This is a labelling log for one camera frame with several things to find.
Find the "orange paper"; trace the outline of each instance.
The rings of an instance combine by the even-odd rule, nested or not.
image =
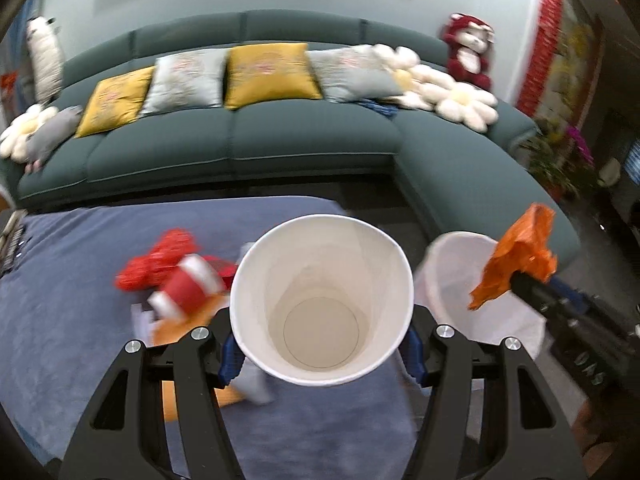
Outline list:
[[[484,267],[480,285],[471,292],[469,310],[477,310],[485,301],[507,292],[516,270],[527,272],[541,282],[548,281],[558,268],[558,259],[546,248],[554,215],[550,207],[533,203],[509,227]]]
[[[225,297],[219,294],[213,296],[199,311],[186,320],[162,319],[158,321],[152,335],[153,345],[158,346],[175,343],[194,328],[207,326],[209,321],[225,306],[224,299]],[[213,393],[216,394],[216,399],[220,407],[244,399],[240,392],[232,386],[227,386],[224,390],[214,389]],[[178,418],[173,381],[162,381],[162,409],[164,411],[164,420],[167,422]]]

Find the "dark floor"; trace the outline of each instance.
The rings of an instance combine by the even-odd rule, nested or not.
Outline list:
[[[344,178],[337,182],[293,183],[270,182],[268,185],[251,183],[234,189],[200,189],[174,192],[168,195],[131,197],[118,204],[139,202],[165,202],[197,200],[204,198],[229,198],[235,196],[307,195],[335,200],[356,218],[373,224],[392,236],[406,253],[412,269],[422,261],[430,241],[415,214],[388,177]],[[640,279],[632,269],[629,254],[637,254],[621,248],[622,240],[606,215],[587,202],[563,204],[582,241],[582,251],[577,259],[559,273],[559,276],[575,288],[598,294],[627,314],[637,316],[635,305],[640,301]],[[556,364],[548,352],[551,339],[547,337],[543,351],[536,360],[546,380],[559,399],[569,421],[584,402],[583,393],[576,388],[567,374]],[[428,397],[407,381],[407,393],[420,424]],[[479,436],[482,393],[472,394],[468,432]]]

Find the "table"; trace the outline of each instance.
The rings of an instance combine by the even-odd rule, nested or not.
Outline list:
[[[0,279],[0,401],[33,448],[63,457],[86,403],[124,343],[130,305],[148,292],[113,286],[130,257],[181,227],[202,253],[235,260],[240,247],[306,214],[344,212],[311,197],[203,200],[76,209],[27,217],[15,269]],[[276,400],[223,408],[248,480],[396,479],[415,427],[395,364],[335,388],[269,378]],[[174,471],[187,476],[177,425]]]

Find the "floral embroidered pillow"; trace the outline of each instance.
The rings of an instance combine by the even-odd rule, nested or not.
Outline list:
[[[229,53],[225,107],[276,99],[322,99],[309,72],[306,43],[235,46]]]
[[[150,66],[100,81],[84,109],[76,137],[108,132],[135,121],[153,73]]]
[[[402,95],[402,89],[370,45],[306,53],[324,98],[335,103]]]
[[[159,57],[140,117],[222,106],[228,52],[228,48],[203,48]]]

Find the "cup rim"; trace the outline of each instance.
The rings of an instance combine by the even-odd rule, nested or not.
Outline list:
[[[310,218],[331,218],[331,219],[340,219],[340,220],[345,220],[347,222],[354,222],[356,224],[360,224],[361,226],[365,227],[365,228],[369,228],[369,229],[373,229],[375,231],[377,231],[379,234],[381,234],[384,238],[386,238],[386,240],[388,240],[389,242],[391,242],[391,244],[398,249],[399,254],[400,254],[400,259],[401,259],[401,265],[404,268],[405,272],[405,276],[407,278],[407,290],[409,291],[409,296],[410,296],[410,307],[407,308],[406,313],[404,314],[404,320],[402,323],[402,330],[399,332],[398,336],[396,336],[395,341],[393,342],[392,345],[389,346],[388,350],[384,352],[384,354],[382,356],[380,356],[375,362],[373,362],[372,364],[368,365],[367,367],[362,368],[361,370],[358,370],[357,372],[354,372],[352,374],[349,374],[347,376],[341,376],[335,379],[321,379],[321,380],[313,380],[313,379],[300,379],[300,378],[293,378],[290,377],[288,375],[282,374],[277,370],[274,370],[273,368],[271,368],[269,365],[265,364],[258,356],[256,356],[253,352],[251,352],[250,349],[247,348],[246,344],[244,343],[244,341],[242,340],[242,337],[239,336],[239,331],[238,331],[238,318],[236,316],[236,312],[234,309],[234,303],[235,303],[235,298],[238,294],[238,287],[236,286],[236,283],[238,283],[238,281],[236,279],[234,279],[234,282],[231,285],[231,294],[229,297],[229,314],[230,314],[230,320],[231,320],[231,330],[232,333],[234,335],[234,338],[236,340],[236,342],[238,343],[238,346],[240,347],[240,349],[242,350],[242,352],[244,353],[245,357],[249,358],[252,362],[254,362],[255,365],[257,365],[259,368],[261,368],[262,370],[264,370],[265,372],[267,372],[269,375],[272,375],[278,379],[281,379],[283,381],[287,381],[288,383],[292,383],[292,384],[298,384],[299,386],[336,386],[338,384],[345,384],[345,383],[349,383],[351,381],[354,381],[360,377],[363,377],[364,375],[369,374],[370,372],[372,372],[373,370],[375,370],[376,368],[378,368],[383,362],[385,362],[390,356],[391,354],[398,348],[398,346],[400,345],[400,343],[402,342],[402,340],[404,339],[404,336],[406,335],[407,330],[409,329],[409,324],[411,323],[411,318],[412,315],[414,313],[414,278],[411,272],[411,266],[409,265],[409,261],[407,260],[406,254],[404,254],[404,251],[402,250],[402,248],[400,247],[400,245],[393,240],[393,238],[391,236],[389,236],[388,234],[386,234],[383,230],[367,223],[364,222],[362,220],[359,220],[357,218],[353,218],[350,216],[345,216],[345,215],[336,215],[336,214],[312,214],[312,215],[305,215],[305,216],[299,216],[297,218],[292,218],[291,220],[287,220],[286,222],[283,222],[282,224],[277,225],[276,227],[270,229],[269,231],[267,231],[265,234],[263,234],[260,238],[258,238],[258,240],[256,241],[255,244],[253,244],[251,246],[251,248],[249,248],[249,250],[247,251],[247,253],[244,255],[244,257],[242,258],[242,260],[240,261],[240,264],[238,265],[238,270],[236,271],[236,277],[238,277],[241,273],[242,273],[242,269],[245,265],[245,263],[249,260],[249,257],[251,256],[252,252],[255,251],[255,248],[258,246],[258,244],[260,243],[260,241],[262,241],[263,239],[268,238],[269,236],[273,236],[273,234],[281,229],[286,228],[287,226],[289,226],[290,224],[294,223],[294,222],[299,222],[299,221],[305,221],[308,220]]]

